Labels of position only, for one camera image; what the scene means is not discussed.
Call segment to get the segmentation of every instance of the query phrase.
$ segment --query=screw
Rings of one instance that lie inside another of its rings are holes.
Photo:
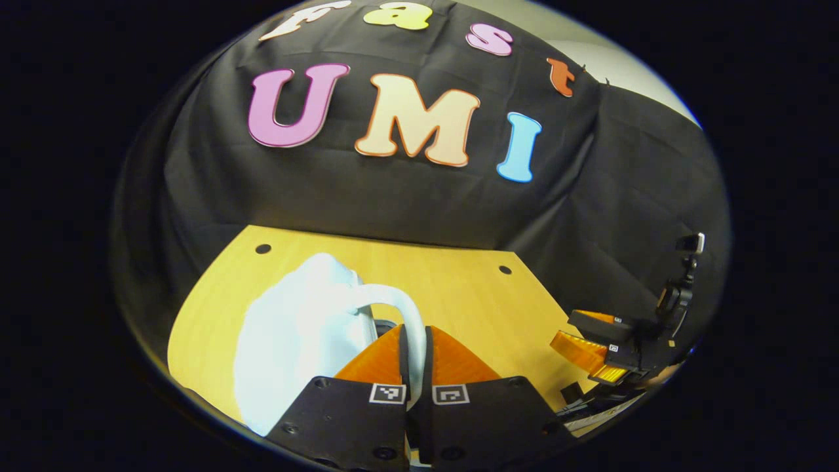
[[[299,427],[291,424],[290,422],[283,424],[283,431],[285,431],[288,434],[297,434],[299,430]]]
[[[376,448],[373,455],[381,460],[391,460],[396,458],[396,451],[391,448]]]

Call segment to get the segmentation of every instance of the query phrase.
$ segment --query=black bracket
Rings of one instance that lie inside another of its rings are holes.
[[[517,469],[576,443],[524,377],[435,385],[431,400],[435,472]]]
[[[266,439],[336,469],[404,472],[407,390],[315,377]]]

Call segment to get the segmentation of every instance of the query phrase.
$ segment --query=letter i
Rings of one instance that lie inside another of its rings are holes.
[[[510,134],[507,158],[497,167],[498,174],[510,181],[530,182],[533,180],[530,157],[533,155],[536,135],[542,132],[542,125],[516,112],[508,113],[507,120],[513,125],[513,132]]]

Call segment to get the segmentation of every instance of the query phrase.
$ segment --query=table surface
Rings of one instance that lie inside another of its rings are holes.
[[[258,254],[262,244],[271,250]],[[180,309],[169,339],[172,376],[240,422],[233,359],[248,306],[321,252],[355,270],[365,283],[408,293],[425,325],[449,333],[502,377],[527,377],[555,411],[565,405],[560,389],[575,381],[583,391],[595,385],[550,347],[558,330],[580,332],[515,253],[257,226],[246,227],[219,254]],[[402,322],[399,311],[386,305],[373,305],[373,316]]]

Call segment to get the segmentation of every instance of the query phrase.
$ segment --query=black cloth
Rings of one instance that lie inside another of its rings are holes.
[[[701,335],[732,244],[726,190],[702,130],[647,97],[598,83],[503,19],[448,0],[418,3],[434,9],[420,31],[366,24],[379,2],[354,1],[259,42],[288,14],[271,18],[196,66],[143,126],[117,189],[112,273],[130,325],[164,362],[180,305],[247,225],[515,251],[567,312],[649,319],[664,281],[680,273],[676,238],[701,231],[706,251],[677,342]],[[472,48],[465,35],[474,23],[508,31],[513,53]],[[576,76],[573,97],[551,85],[549,57]],[[308,92],[305,70],[326,62],[352,70],[338,80],[320,133],[291,149],[251,138],[253,78],[295,71],[277,112],[280,123],[293,123]],[[398,136],[390,157],[354,150],[373,112],[377,73],[414,79],[426,106],[452,88],[480,98],[466,167],[410,158]],[[531,182],[496,172],[509,112],[543,127]]]

